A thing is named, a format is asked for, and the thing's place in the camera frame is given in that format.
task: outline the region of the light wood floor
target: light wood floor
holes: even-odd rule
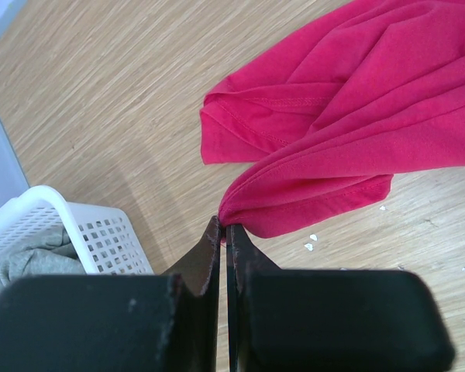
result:
[[[202,164],[206,91],[342,3],[29,0],[0,40],[0,116],[30,183],[122,208],[162,272],[247,168]],[[465,371],[465,168],[398,175],[381,205],[254,242],[282,267],[420,274],[456,344],[455,370]],[[222,298],[218,370],[228,363],[225,311]]]

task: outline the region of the garment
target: garment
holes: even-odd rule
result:
[[[356,0],[205,97],[206,164],[256,162],[222,224],[278,236],[378,202],[392,175],[465,166],[465,0]]]
[[[0,292],[26,275],[85,274],[65,229],[47,232],[0,256]]]

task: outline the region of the pink cloth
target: pink cloth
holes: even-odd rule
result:
[[[201,122],[206,164],[256,162],[219,219],[261,237],[465,166],[465,0],[351,2],[226,77]]]

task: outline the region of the gray towel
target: gray towel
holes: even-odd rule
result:
[[[0,292],[26,275],[85,274],[65,229],[39,236],[0,256]]]

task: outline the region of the laundry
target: laundry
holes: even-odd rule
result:
[[[65,229],[47,232],[0,256],[0,292],[21,277],[40,274],[85,274]]]
[[[215,86],[201,128],[206,164],[256,162],[219,219],[264,238],[465,166],[465,0],[351,2]]]

